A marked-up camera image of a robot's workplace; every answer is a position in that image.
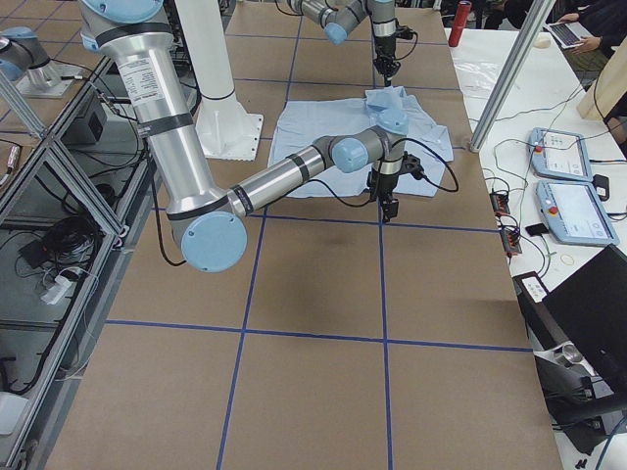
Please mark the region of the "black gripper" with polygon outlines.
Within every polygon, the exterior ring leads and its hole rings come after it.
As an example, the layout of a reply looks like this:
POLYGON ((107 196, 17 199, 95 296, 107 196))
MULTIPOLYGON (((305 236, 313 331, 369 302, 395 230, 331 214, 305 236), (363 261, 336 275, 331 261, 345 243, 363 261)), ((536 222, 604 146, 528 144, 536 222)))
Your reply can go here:
POLYGON ((380 202, 382 223, 388 223, 390 218, 395 218, 398 215, 399 200, 393 198, 397 184, 397 173, 385 174, 375 169, 368 173, 366 186, 369 190, 369 200, 380 202))
POLYGON ((373 59, 373 64, 378 73, 386 73, 384 74, 384 86, 392 86, 392 74, 390 73, 397 73, 400 69, 400 62, 395 54, 379 51, 373 59))

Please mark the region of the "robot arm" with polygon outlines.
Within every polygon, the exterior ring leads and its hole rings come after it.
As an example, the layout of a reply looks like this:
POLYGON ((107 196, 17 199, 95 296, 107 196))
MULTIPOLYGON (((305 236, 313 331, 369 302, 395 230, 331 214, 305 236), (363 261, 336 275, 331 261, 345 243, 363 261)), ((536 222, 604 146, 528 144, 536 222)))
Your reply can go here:
POLYGON ((282 9, 278 1, 274 1, 274 5, 281 14, 304 17, 317 24, 334 45, 342 44, 364 20, 369 19, 374 42, 373 65, 384 85, 392 84, 392 78, 401 67, 396 55, 401 26, 396 18, 394 1, 350 1, 345 6, 332 7, 327 1, 289 0, 286 9, 282 9))
POLYGON ((216 185, 169 54, 172 34, 160 1, 83 1, 83 43, 112 59, 147 139, 170 201, 172 237, 188 264, 221 272, 243 256, 241 219, 336 166, 372 167, 374 197, 390 199, 409 131, 401 110, 385 110, 358 134, 323 136, 229 189, 216 185))

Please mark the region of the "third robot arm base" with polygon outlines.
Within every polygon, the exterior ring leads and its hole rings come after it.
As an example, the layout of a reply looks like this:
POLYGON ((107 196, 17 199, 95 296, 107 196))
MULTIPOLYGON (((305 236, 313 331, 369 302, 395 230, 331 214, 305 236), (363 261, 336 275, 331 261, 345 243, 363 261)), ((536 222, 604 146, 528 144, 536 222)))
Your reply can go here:
POLYGON ((1 72, 30 98, 61 98, 83 68, 54 62, 26 26, 1 31, 1 72))

